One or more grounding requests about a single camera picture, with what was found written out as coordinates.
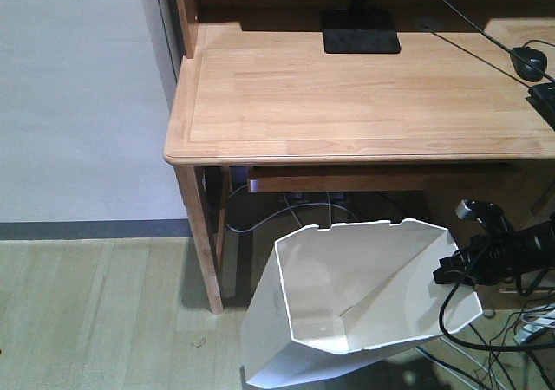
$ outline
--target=baseboard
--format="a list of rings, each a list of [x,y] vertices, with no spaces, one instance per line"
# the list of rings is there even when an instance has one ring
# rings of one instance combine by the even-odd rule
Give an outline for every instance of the baseboard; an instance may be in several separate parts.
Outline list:
[[[188,219],[0,223],[0,240],[191,237]]]

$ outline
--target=monitor stand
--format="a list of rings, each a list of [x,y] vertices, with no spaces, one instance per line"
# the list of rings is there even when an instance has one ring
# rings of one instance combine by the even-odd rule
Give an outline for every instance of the monitor stand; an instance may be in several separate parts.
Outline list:
[[[327,54],[398,54],[401,44],[386,10],[365,9],[366,0],[351,0],[348,10],[322,14],[323,48]]]

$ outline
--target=white trash can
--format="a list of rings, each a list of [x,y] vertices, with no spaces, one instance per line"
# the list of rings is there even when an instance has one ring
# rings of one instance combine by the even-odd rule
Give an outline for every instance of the white trash can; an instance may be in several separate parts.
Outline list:
[[[241,326],[247,382],[329,379],[440,336],[452,286],[435,284],[432,273],[455,250],[447,229],[415,219],[308,225],[278,239]],[[447,330],[481,313],[473,289],[462,286]]]

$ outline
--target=cable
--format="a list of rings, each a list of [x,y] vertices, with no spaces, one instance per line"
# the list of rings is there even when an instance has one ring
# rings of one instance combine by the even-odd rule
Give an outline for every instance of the cable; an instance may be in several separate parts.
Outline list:
[[[475,384],[477,384],[480,388],[485,388],[486,390],[492,390],[492,388],[486,386],[484,383],[482,383],[480,380],[474,378],[472,375],[470,375],[469,373],[467,373],[466,371],[461,370],[460,368],[453,366],[451,364],[446,363],[445,361],[440,360],[439,358],[434,357],[433,355],[431,355],[428,351],[426,351],[424,348],[422,347],[416,347],[416,350],[418,352],[420,352],[422,355],[424,355],[426,358],[428,358],[430,361],[448,368],[449,370],[452,370],[460,375],[464,375],[466,378],[468,378],[469,380],[473,381]]]
[[[486,33],[485,30],[483,30],[480,26],[478,26],[476,23],[474,23],[472,20],[470,20],[468,17],[466,17],[463,13],[460,12],[460,10],[458,10],[456,7],[454,7],[448,0],[441,0],[449,9],[451,9],[452,11],[454,11],[457,15],[459,15],[465,22],[467,22],[470,26],[472,26],[476,31],[478,31],[480,34],[482,34],[487,40],[489,40],[490,42],[494,43],[495,45],[499,46],[501,49],[503,49],[505,52],[507,52],[508,54],[510,54],[511,56],[514,56],[515,58],[517,58],[519,61],[525,63],[527,66],[529,66],[530,68],[532,68],[534,71],[540,73],[543,77],[547,78],[549,81],[555,83],[555,78],[553,78],[552,76],[550,76],[549,74],[547,74],[546,72],[542,71],[541,69],[537,68],[535,65],[533,65],[531,62],[529,62],[528,60],[524,59],[522,56],[520,56],[519,54],[517,54],[516,52],[514,52],[513,50],[509,49],[507,46],[505,46],[503,43],[501,43],[500,41],[498,41],[497,39],[495,39],[493,36],[489,35],[488,33]]]
[[[469,323],[468,326],[470,327],[470,329],[474,332],[474,334],[478,337],[478,339],[484,344],[487,345],[486,340],[484,339],[484,337],[482,336],[482,334],[478,331],[478,329],[476,329],[476,327],[472,324]],[[516,386],[514,385],[513,380],[511,379],[511,376],[509,375],[509,372],[506,371],[505,366],[503,365],[503,363],[501,363],[499,355],[495,354],[494,352],[490,352],[490,357],[493,357],[495,359],[495,361],[497,362],[497,365],[499,366],[499,368],[501,368],[501,371],[503,372],[503,374],[505,375],[506,379],[509,381],[509,385],[511,386],[511,388],[513,390],[516,390]]]
[[[301,218],[299,218],[295,210],[291,208],[291,205],[289,204],[289,199],[287,199],[287,194],[285,192],[284,192],[284,201],[285,201],[285,205],[287,205],[287,209],[291,211],[291,215],[295,218],[295,221],[297,221],[298,228],[303,228],[304,225],[301,222]]]
[[[472,355],[470,355],[469,353],[467,353],[465,350],[457,347],[456,345],[454,345],[451,341],[446,340],[445,338],[441,337],[440,341],[445,342],[449,347],[451,347],[452,349],[454,349],[455,351],[463,354],[465,357],[467,357],[470,361],[472,361],[474,364],[476,364],[478,367],[480,367],[482,370],[484,370],[487,375],[492,375],[492,371],[491,369],[485,368],[484,366],[482,366],[482,364],[476,360],[474,357],[472,357]],[[495,379],[495,381],[501,386],[501,388],[503,388],[503,390],[506,390],[506,387],[503,385],[503,383],[501,383],[499,381],[499,379],[497,377],[495,377],[495,375],[493,375],[493,378]]]
[[[240,192],[242,190],[244,190],[246,188],[246,184],[241,185],[239,188],[235,189],[235,191],[232,191],[227,197],[231,198],[232,196],[236,195],[237,192]]]
[[[524,45],[522,46],[528,46],[530,43],[543,43],[544,45],[549,45],[549,46],[553,46],[555,48],[555,43],[551,43],[548,41],[544,41],[542,39],[530,39],[528,42],[526,42]]]
[[[397,208],[399,208],[399,210],[401,210],[406,217],[410,218],[410,212],[408,212],[401,204],[399,204],[397,201],[393,200],[392,198],[390,198],[389,196],[387,196],[385,193],[383,192],[379,192],[379,191],[374,191],[374,193],[379,196],[384,198],[385,200],[389,201],[391,204],[395,205]]]
[[[306,203],[306,204],[294,204],[294,205],[291,205],[290,208],[296,209],[296,208],[301,208],[303,206],[329,206],[329,204],[327,202],[309,202],[309,203]],[[353,211],[349,210],[348,208],[346,208],[344,206],[341,206],[341,205],[338,205],[338,204],[331,204],[331,206],[333,206],[334,208],[338,208],[340,210],[343,210],[343,211],[347,212],[351,217],[353,217],[355,219],[356,222],[359,222],[359,219],[356,216],[356,214]],[[235,227],[231,226],[229,223],[226,223],[225,227],[228,230],[231,230],[233,232],[237,232],[239,234],[244,233],[244,232],[255,231],[258,227],[260,227],[263,224],[266,224],[268,221],[277,217],[278,215],[283,214],[284,212],[289,212],[290,208],[286,207],[286,208],[283,208],[282,210],[276,211],[273,214],[269,215],[268,217],[264,218],[263,220],[255,223],[250,228],[246,228],[246,229],[241,230],[239,228],[235,228]]]
[[[537,322],[538,318],[551,320],[555,322],[555,315],[550,315],[550,313],[552,313],[554,309],[555,309],[554,305],[549,305],[548,307],[543,307],[543,308],[530,309],[526,311],[524,314],[522,314],[519,320],[523,323],[527,323],[533,326],[555,329],[555,325]]]
[[[494,338],[492,338],[492,339],[490,340],[490,343],[493,342],[493,340],[497,339],[501,334],[503,334],[503,331],[505,330],[505,335],[504,335],[503,341],[502,341],[502,343],[504,344],[504,343],[505,343],[505,340],[506,340],[506,335],[507,335],[508,331],[511,330],[511,328],[513,329],[513,333],[516,334],[516,331],[515,331],[514,329],[516,328],[516,326],[517,326],[518,323],[519,323],[519,317],[518,317],[518,315],[522,316],[522,314],[533,313],[534,311],[537,311],[537,310],[542,310],[542,309],[549,309],[549,308],[551,308],[551,307],[553,306],[553,305],[551,305],[551,298],[552,298],[552,297],[553,297],[553,293],[550,292],[550,293],[548,294],[548,296],[537,297],[537,298],[535,298],[535,299],[528,299],[528,300],[524,303],[524,305],[522,305],[522,308],[521,308],[520,310],[512,312],[512,313],[507,317],[507,320],[506,320],[506,322],[505,322],[505,325],[504,325],[503,329],[501,329],[500,332],[499,332],[497,335],[495,335]],[[525,310],[525,307],[526,307],[527,305],[529,305],[530,303],[532,303],[532,302],[537,302],[537,301],[543,301],[543,300],[545,300],[545,299],[547,299],[547,303],[546,303],[546,304],[541,305],[541,306],[538,306],[538,307],[536,307],[536,308],[531,308],[531,309]],[[509,322],[511,321],[511,317],[512,317],[512,316],[515,316],[515,315],[517,316],[517,319],[516,319],[516,320],[512,323],[512,325],[509,327],[508,325],[509,325]],[[529,365],[529,360],[530,360],[529,357],[525,357],[525,365],[524,365],[525,372],[523,373],[523,384],[522,384],[522,388],[528,388],[528,385],[527,385],[527,384],[528,384],[528,373],[527,373],[527,369],[528,369],[528,365]]]
[[[467,55],[472,56],[473,58],[476,58],[477,60],[484,62],[488,67],[495,69],[496,71],[500,72],[501,74],[507,76],[508,78],[511,78],[512,80],[516,81],[517,83],[519,83],[520,85],[525,86],[526,88],[530,88],[530,86],[528,84],[526,84],[524,81],[521,81],[519,78],[517,78],[516,76],[513,76],[511,74],[509,74],[508,72],[506,72],[505,70],[501,69],[500,67],[498,67],[497,65],[492,64],[489,61],[486,61],[484,58],[480,58],[479,56],[477,56],[474,52],[464,48],[463,46],[460,46],[458,43],[455,43],[449,39],[447,39],[445,36],[440,35],[437,32],[431,32],[432,35],[434,35],[435,37],[440,38],[442,41],[449,43],[450,45],[455,46],[457,49],[462,50],[464,53],[466,53]]]
[[[546,312],[546,311],[552,311],[555,309],[555,303],[548,303],[546,305],[539,305],[536,308],[529,308],[526,310],[527,314],[532,314],[534,312]]]
[[[331,206],[331,196],[329,192],[326,192],[326,197],[328,198],[328,223],[330,227],[333,225],[333,207]]]
[[[544,280],[545,275],[547,275],[547,273],[549,273],[551,270],[552,268],[541,270],[538,273],[538,275],[534,278],[532,283],[530,283],[530,286],[526,290],[522,289],[522,275],[516,276],[515,283],[516,283],[517,292],[519,293],[519,295],[523,297],[528,297],[529,295],[531,295],[538,288],[541,281]]]
[[[522,388],[528,388],[530,373],[530,357],[524,357],[524,366],[522,366]]]
[[[489,243],[490,243],[490,240],[488,238],[487,241],[486,241],[486,244],[484,245],[482,250],[480,250],[478,252],[478,254],[476,255],[476,257],[468,264],[464,273],[462,273],[462,275],[460,276],[460,279],[453,286],[453,288],[451,289],[451,291],[449,292],[449,294],[445,298],[445,301],[443,301],[443,304],[441,305],[441,308],[440,308],[440,314],[439,314],[439,320],[438,320],[439,324],[440,324],[441,332],[450,341],[454,342],[455,344],[459,344],[463,347],[467,347],[467,348],[471,348],[471,349],[477,349],[479,351],[496,351],[496,352],[500,352],[500,353],[520,353],[520,352],[526,352],[526,351],[536,351],[536,350],[542,350],[542,349],[555,348],[555,342],[552,342],[550,344],[528,344],[528,345],[519,345],[519,346],[491,345],[491,344],[490,345],[480,345],[480,344],[475,344],[473,342],[460,340],[456,336],[450,334],[449,331],[447,331],[447,329],[445,328],[445,323],[444,323],[445,310],[446,310],[449,302],[453,298],[453,296],[454,296],[455,292],[458,290],[458,288],[462,285],[462,281],[470,273],[470,271],[473,269],[474,265],[478,262],[478,260],[480,260],[480,258],[484,254],[484,252],[487,250],[487,247],[489,246]]]
[[[541,362],[539,362],[538,357],[536,357],[536,354],[533,353],[532,351],[526,351],[526,355],[528,355],[528,357],[530,357],[530,360],[532,360],[532,362],[536,365],[536,368],[539,371],[539,375],[541,375],[541,378],[543,379],[547,388],[549,388],[550,390],[555,390],[555,387],[553,386],[553,384],[549,380],[549,377],[547,377],[547,374],[545,373],[544,366],[541,365]]]

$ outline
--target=gray wall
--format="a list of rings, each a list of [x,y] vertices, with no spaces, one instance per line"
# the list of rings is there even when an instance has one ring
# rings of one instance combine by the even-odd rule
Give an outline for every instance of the gray wall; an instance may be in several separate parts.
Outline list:
[[[155,0],[0,0],[0,222],[186,215],[163,26]]]

